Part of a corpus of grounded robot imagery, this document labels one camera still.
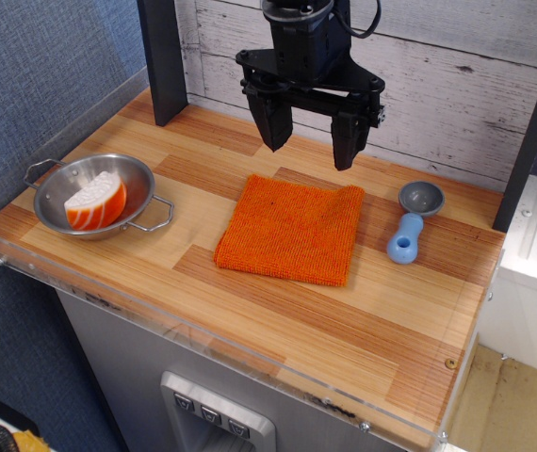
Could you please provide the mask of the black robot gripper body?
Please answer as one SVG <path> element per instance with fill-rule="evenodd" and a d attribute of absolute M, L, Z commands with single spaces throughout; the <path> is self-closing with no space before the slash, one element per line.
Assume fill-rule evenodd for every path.
<path fill-rule="evenodd" d="M 351 40 L 366 39 L 376 30 L 382 3 L 369 27 L 360 32 L 351 26 L 349 1 L 263 1 L 269 22 L 270 49 L 241 50 L 236 63 L 245 71 L 267 73 L 289 85 L 281 95 L 290 106 L 309 105 L 321 89 L 344 92 L 367 102 L 370 126 L 383 121 L 380 95 L 385 83 L 351 58 Z"/>

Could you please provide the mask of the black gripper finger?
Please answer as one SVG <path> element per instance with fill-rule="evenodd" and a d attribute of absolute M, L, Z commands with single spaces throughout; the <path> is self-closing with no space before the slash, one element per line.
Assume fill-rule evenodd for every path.
<path fill-rule="evenodd" d="M 252 71 L 244 72 L 241 85 L 261 138 L 272 151 L 279 150 L 293 131 L 291 106 L 281 97 L 289 85 L 270 74 Z"/>
<path fill-rule="evenodd" d="M 370 120 L 366 103 L 360 97 L 347 97 L 332 116 L 334 165 L 337 170 L 347 170 L 355 156 L 366 146 Z"/>

